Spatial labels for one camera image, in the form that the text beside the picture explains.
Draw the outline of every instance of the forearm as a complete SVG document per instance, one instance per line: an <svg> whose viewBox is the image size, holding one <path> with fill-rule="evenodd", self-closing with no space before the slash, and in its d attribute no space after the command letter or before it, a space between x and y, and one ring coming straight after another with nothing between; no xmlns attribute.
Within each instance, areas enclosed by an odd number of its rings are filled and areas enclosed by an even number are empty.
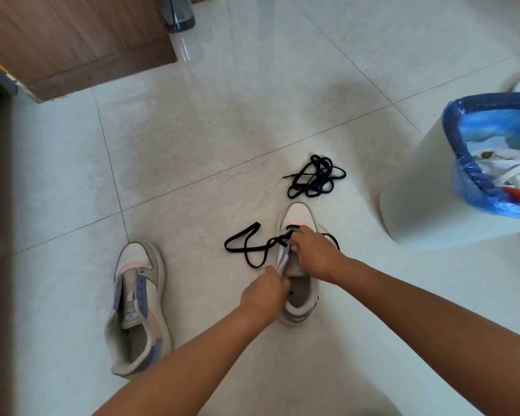
<svg viewBox="0 0 520 416"><path fill-rule="evenodd" d="M197 414L264 328L263 321L236 308L125 385L95 416Z"/></svg>
<svg viewBox="0 0 520 416"><path fill-rule="evenodd" d="M350 258L334 279L480 411L520 415L520 335Z"/></svg>

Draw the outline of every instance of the wooden cabinet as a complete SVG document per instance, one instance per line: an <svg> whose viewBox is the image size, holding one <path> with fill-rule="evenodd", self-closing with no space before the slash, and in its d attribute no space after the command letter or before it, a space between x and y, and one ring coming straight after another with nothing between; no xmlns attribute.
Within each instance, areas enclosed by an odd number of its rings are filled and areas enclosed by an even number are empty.
<svg viewBox="0 0 520 416"><path fill-rule="evenodd" d="M175 61L155 0L0 0L0 66L37 99Z"/></svg>

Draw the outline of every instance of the hand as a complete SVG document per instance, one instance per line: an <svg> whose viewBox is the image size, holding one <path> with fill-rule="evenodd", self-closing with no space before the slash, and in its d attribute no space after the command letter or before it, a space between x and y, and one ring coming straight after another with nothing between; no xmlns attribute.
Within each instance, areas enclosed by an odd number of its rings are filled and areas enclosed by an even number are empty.
<svg viewBox="0 0 520 416"><path fill-rule="evenodd" d="M279 277L277 271L268 265L264 274L258 276L241 295L239 308L250 312L265 327L273 323L283 309L291 289L287 277Z"/></svg>
<svg viewBox="0 0 520 416"><path fill-rule="evenodd" d="M335 270L346 259L324 235L301 226L291 235L291 251L300 266L316 279L335 284Z"/></svg>

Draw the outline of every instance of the shoelace loop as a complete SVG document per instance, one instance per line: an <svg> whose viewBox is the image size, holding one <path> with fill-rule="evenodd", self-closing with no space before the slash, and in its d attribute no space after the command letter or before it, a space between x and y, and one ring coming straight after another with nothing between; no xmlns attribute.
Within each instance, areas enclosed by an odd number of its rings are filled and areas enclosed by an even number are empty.
<svg viewBox="0 0 520 416"><path fill-rule="evenodd" d="M314 166L315 171L313 174L306 172L308 167ZM333 169L339 169L343 174L332 176ZM311 175L307 182L298 182L299 179L305 175ZM342 180L347 176L344 169L334 166L333 161L328 157L320 157L318 155L312 155L310 162L305 165L298 173L286 175L283 178L293 178L291 186L287 190L287 196L291 199L297 198L299 195L304 193L307 197L313 198L318 197L322 194L328 194L333 191L335 184L334 180ZM324 185L329 183L330 187L328 190L324 190Z"/></svg>
<svg viewBox="0 0 520 416"><path fill-rule="evenodd" d="M286 233L284 233L283 235L275 236L273 238L268 239L268 242L266 242L265 245L259 245L259 246L256 246L256 247L249 247L247 245L248 244L248 240L256 232L258 232L258 230L260 229L261 226L262 225L260 223L255 222L255 223L251 224L245 230L240 231L236 235L233 235L233 236L229 237L227 239L227 241L225 241L223 243L223 246L225 247L226 251L228 251L228 252L243 252L244 253L244 259L247 260L247 263L248 263L249 266L251 266L252 268L260 268L266 262L266 259L268 258L268 251L270 250L270 248L274 247L277 244L280 244L280 245L283 245L284 247L286 247L288 245L289 239L291 239L291 235L293 234L293 232L299 230L299 228L300 228L300 226L298 226L296 224L289 224L285 228L286 229ZM244 235L247 235L247 237L244 239L244 247L243 248L230 248L228 246L230 242L232 242L232 241L234 241L234 240L236 240L236 239L238 239L238 238L240 238L240 237L242 237ZM339 243L337 242L337 239L335 239L335 237L333 235L331 235L330 233L323 233L322 235L329 236L332 239L333 243L335 243L335 246L337 247L337 249L340 250ZM259 265L254 265L253 263L250 262L250 259L248 258L248 253L249 252L256 252L256 251L264 251L264 258L262 259L262 262Z"/></svg>

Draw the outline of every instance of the trash bag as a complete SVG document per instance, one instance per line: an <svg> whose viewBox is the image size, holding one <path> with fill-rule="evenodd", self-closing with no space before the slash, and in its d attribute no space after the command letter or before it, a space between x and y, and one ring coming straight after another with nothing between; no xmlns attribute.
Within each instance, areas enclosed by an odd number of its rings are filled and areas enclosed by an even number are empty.
<svg viewBox="0 0 520 416"><path fill-rule="evenodd" d="M450 102L442 124L456 156L452 184L464 201L484 213L520 219L520 200L485 175L466 143L504 136L510 148L520 149L520 92L467 96Z"/></svg>

